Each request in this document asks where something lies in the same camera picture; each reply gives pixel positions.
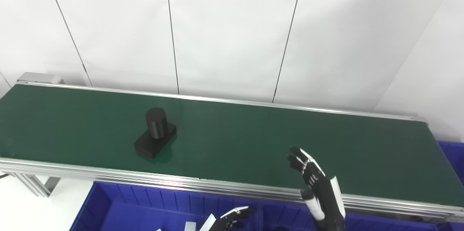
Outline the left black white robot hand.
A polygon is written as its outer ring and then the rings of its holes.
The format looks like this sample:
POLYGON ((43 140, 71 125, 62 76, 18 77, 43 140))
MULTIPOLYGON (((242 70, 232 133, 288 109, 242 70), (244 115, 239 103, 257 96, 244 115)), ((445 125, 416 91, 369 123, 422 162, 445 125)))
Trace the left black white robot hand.
POLYGON ((210 214, 202 227, 201 231, 228 231, 232 227, 243 227, 244 223, 240 222, 242 218, 248 218, 255 213, 256 209, 250 206, 236 207, 216 218, 210 214))

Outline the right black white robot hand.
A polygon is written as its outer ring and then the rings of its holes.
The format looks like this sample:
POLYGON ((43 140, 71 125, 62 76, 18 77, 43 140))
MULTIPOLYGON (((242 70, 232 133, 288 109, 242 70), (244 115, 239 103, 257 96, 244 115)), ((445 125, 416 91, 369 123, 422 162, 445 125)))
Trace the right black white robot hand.
POLYGON ((346 211, 337 177, 329 179, 315 158, 299 147, 290 147, 290 167, 303 177, 307 188, 300 194, 320 231, 346 231, 346 211))

